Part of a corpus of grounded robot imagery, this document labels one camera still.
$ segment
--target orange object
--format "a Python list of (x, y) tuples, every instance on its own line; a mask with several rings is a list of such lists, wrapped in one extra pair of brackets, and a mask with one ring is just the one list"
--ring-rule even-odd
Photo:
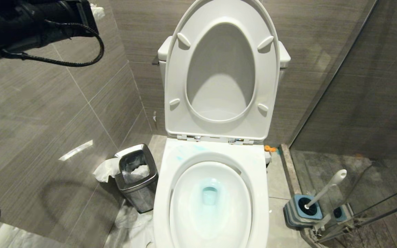
[(264, 146), (264, 151), (275, 152), (275, 151), (277, 151), (277, 148), (275, 148), (275, 147), (270, 147), (270, 146), (268, 146), (268, 145), (265, 145), (265, 146)]

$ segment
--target toilet brush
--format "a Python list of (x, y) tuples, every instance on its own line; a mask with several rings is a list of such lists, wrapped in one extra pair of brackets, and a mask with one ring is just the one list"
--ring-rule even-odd
[(284, 207), (286, 223), (296, 227), (310, 227), (318, 223), (323, 218), (318, 200), (327, 193), (329, 188), (342, 182), (346, 175), (345, 169), (336, 172), (315, 197), (294, 195)]

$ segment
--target white toilet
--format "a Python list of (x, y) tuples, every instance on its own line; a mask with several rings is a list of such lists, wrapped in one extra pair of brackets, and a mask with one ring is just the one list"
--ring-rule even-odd
[(159, 60), (170, 138), (154, 203), (156, 247), (265, 248), (260, 143), (290, 61), (271, 18), (258, 0), (197, 0)]

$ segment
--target toilet brush handle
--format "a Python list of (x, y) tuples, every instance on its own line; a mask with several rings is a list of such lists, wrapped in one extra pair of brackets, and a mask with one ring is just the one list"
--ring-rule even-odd
[(322, 196), (324, 196), (325, 193), (329, 190), (330, 187), (334, 185), (338, 185), (342, 180), (347, 176), (347, 170), (341, 169), (338, 172), (335, 173), (335, 175), (332, 177), (332, 179), (329, 181), (329, 183), (318, 193), (318, 195), (315, 196), (312, 201), (310, 201), (308, 204), (305, 205), (306, 208), (309, 208), (312, 206), (315, 202), (317, 202)]

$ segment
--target shower enclosure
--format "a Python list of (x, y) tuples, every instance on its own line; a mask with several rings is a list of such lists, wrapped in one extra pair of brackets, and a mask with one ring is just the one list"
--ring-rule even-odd
[(332, 218), (317, 242), (397, 247), (397, 0), (375, 2), (290, 152), (304, 195), (348, 171), (320, 199)]

